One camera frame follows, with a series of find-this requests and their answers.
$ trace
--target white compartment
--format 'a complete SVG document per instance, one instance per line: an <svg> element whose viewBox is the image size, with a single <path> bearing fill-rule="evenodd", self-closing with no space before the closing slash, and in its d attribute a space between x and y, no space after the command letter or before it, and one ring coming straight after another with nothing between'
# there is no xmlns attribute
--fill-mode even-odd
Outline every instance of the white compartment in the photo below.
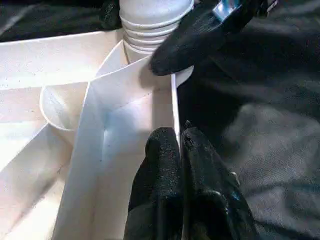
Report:
<svg viewBox="0 0 320 240"><path fill-rule="evenodd" d="M0 239L51 238L73 147L43 118L41 86L84 86L75 82L112 72L106 57L121 36L93 32L0 44Z"/></svg>
<svg viewBox="0 0 320 240"><path fill-rule="evenodd" d="M57 216L72 148L46 124L39 95L39 87L0 91L0 239L45 239Z"/></svg>
<svg viewBox="0 0 320 240"><path fill-rule="evenodd" d="M149 135L179 135L175 76L154 76L148 60L89 83L53 240L122 239Z"/></svg>
<svg viewBox="0 0 320 240"><path fill-rule="evenodd" d="M162 126L179 136L176 82L191 73L156 77L142 55L128 65L121 38L0 44L0 239L47 240L54 226L54 240L122 239L146 141ZM78 82L89 84L73 148L42 117L39 97L43 86Z"/></svg>

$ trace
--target gloved hand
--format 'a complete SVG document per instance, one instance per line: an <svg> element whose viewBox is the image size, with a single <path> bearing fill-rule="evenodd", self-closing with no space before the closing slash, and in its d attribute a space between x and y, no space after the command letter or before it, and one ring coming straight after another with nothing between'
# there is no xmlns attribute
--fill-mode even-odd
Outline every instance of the gloved hand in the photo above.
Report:
<svg viewBox="0 0 320 240"><path fill-rule="evenodd" d="M159 76L186 69L218 50L254 16L266 17L278 0L203 0L155 51L150 61Z"/></svg>
<svg viewBox="0 0 320 240"><path fill-rule="evenodd" d="M197 129L155 130L132 185L124 240L256 240L233 174Z"/></svg>

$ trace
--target white plastic cup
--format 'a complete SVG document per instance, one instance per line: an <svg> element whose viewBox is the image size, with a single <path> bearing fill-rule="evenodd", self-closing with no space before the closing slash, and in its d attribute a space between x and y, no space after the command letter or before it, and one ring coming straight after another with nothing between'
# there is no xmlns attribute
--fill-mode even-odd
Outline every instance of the white plastic cup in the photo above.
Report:
<svg viewBox="0 0 320 240"><path fill-rule="evenodd" d="M46 121L72 146L78 127L87 82L44 86L40 92L40 111Z"/></svg>
<svg viewBox="0 0 320 240"><path fill-rule="evenodd" d="M165 35L169 34L172 31L174 31L179 26L180 21L175 21L171 24L164 25L161 27L149 27L149 28L143 28L139 26L132 26L130 24L127 24L126 22L122 22L122 27L124 31L130 30L137 32L139 35L144 36L159 36L159 35Z"/></svg>
<svg viewBox="0 0 320 240"><path fill-rule="evenodd" d="M164 35L156 38L134 38L125 34L125 39L133 45L141 47L153 47L154 45L160 45L169 35Z"/></svg>
<svg viewBox="0 0 320 240"><path fill-rule="evenodd" d="M175 22L172 25L168 25L163 28L155 29L130 29L126 25L122 25L124 32L132 38L157 38L162 36L167 36L171 34L177 27L179 22Z"/></svg>
<svg viewBox="0 0 320 240"><path fill-rule="evenodd" d="M132 47L129 43L123 40L123 45L125 48L126 56L130 64L149 56L153 51L142 51Z"/></svg>
<svg viewBox="0 0 320 240"><path fill-rule="evenodd" d="M120 18L126 25L158 28L179 21L194 0L120 0Z"/></svg>

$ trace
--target finger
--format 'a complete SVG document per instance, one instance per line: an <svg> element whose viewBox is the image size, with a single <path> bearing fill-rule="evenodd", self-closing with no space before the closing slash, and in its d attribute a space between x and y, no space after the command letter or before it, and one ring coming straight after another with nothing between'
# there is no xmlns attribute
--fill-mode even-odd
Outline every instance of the finger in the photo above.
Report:
<svg viewBox="0 0 320 240"><path fill-rule="evenodd" d="M154 74L164 76L186 69L205 58L210 48L221 47L225 38L213 7L213 4L198 4L184 17L153 54L150 68Z"/></svg>
<svg viewBox="0 0 320 240"><path fill-rule="evenodd" d="M210 1L198 4L153 54L150 61L153 73L163 76L181 71L218 50L231 34L239 32L253 18L256 2L244 0L229 15L219 12Z"/></svg>

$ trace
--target black cloth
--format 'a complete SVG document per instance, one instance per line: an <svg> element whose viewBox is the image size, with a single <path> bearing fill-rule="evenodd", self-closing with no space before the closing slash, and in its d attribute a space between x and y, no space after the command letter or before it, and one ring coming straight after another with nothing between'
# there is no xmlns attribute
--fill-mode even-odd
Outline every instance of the black cloth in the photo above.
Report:
<svg viewBox="0 0 320 240"><path fill-rule="evenodd" d="M37 4L0 41L101 29L97 6ZM17 8L0 6L3 27ZM319 16L320 0L279 0L178 88L181 123L237 173L262 239L320 239Z"/></svg>

